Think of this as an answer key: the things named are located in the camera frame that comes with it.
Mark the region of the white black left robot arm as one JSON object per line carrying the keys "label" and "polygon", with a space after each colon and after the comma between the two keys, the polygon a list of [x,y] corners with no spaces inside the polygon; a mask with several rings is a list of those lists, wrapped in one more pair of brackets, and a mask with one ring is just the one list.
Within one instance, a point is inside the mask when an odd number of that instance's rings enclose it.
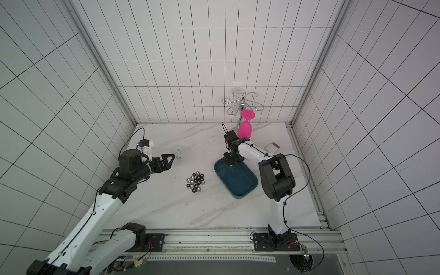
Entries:
{"label": "white black left robot arm", "polygon": [[98,275],[124,252],[143,249],[146,228],[136,223],[124,226],[116,236],[90,251],[96,238],[114,214],[127,202],[139,183],[152,174],[168,171],[174,154],[152,157],[151,147],[129,149],[119,155],[119,165],[96,193],[95,201],[67,238],[48,257],[35,260],[29,275]]}

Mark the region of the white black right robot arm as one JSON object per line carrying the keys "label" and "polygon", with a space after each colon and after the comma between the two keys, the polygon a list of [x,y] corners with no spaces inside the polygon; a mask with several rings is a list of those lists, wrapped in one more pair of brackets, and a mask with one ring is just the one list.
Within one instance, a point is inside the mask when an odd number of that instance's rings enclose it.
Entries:
{"label": "white black right robot arm", "polygon": [[247,137],[226,137],[227,152],[214,165],[219,179],[235,198],[243,198],[260,183],[270,199],[270,219],[267,233],[251,236],[255,249],[274,251],[295,249],[290,245],[296,235],[289,230],[284,218],[284,198],[293,194],[296,186],[286,156],[271,155],[250,143]]}

